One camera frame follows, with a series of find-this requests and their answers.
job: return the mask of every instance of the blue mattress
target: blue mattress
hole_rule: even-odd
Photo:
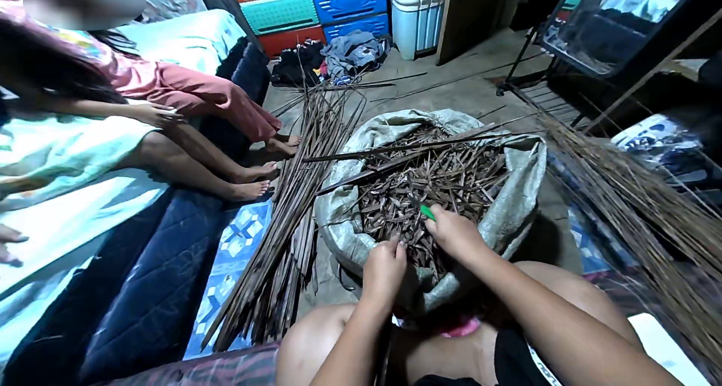
[[[216,198],[169,189],[113,229],[15,350],[4,384],[90,384],[177,360],[224,215]]]

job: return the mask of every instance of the blue patterned sheet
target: blue patterned sheet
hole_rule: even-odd
[[[201,307],[198,309],[193,333],[188,347],[185,349],[184,361],[201,358],[212,353],[219,330],[211,338],[211,342],[201,351],[201,343],[208,333],[213,320],[230,295],[236,280],[239,280],[246,269],[250,257],[258,249],[268,225],[271,223],[272,202],[268,199],[262,203],[253,203],[242,206],[235,218],[223,230],[218,253],[211,275],[203,292]],[[248,348],[250,339],[236,338],[229,351]]]

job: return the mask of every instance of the blue drawer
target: blue drawer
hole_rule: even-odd
[[[313,0],[321,24],[386,12],[386,0]]]
[[[383,14],[359,18],[347,23],[324,26],[323,33],[326,34],[326,41],[330,43],[333,38],[346,35],[357,29],[371,32],[374,36],[384,35],[384,33],[388,33],[388,15],[384,12]]]

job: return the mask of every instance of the bundle of sticks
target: bundle of sticks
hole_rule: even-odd
[[[429,124],[393,145],[403,148],[448,137],[446,132]],[[438,203],[478,223],[504,185],[508,171],[499,147],[468,142],[428,150],[379,153],[367,160],[366,168],[378,170],[392,159],[403,159],[420,151],[420,156],[360,185],[359,207],[364,232],[377,241],[401,234],[409,261],[421,268],[431,268],[438,280],[450,269],[450,261],[427,232],[420,206]]]
[[[681,334],[712,376],[722,378],[722,317],[699,283],[689,280],[673,260],[691,261],[719,289],[720,215],[701,200],[698,206],[682,196],[626,153],[578,135],[551,116],[541,120],[564,166],[564,174],[557,175],[559,182],[577,204],[600,215],[614,236],[626,243]]]
[[[249,331],[254,344],[278,338],[294,323],[301,290],[315,283],[311,206],[331,164],[303,164],[302,159],[338,153],[348,141],[366,104],[362,98],[352,114],[344,115],[354,91],[353,86],[328,91],[326,85],[302,91],[302,141],[297,155],[281,169],[271,223],[203,339],[202,349],[221,323],[214,351],[226,351],[236,337]]]

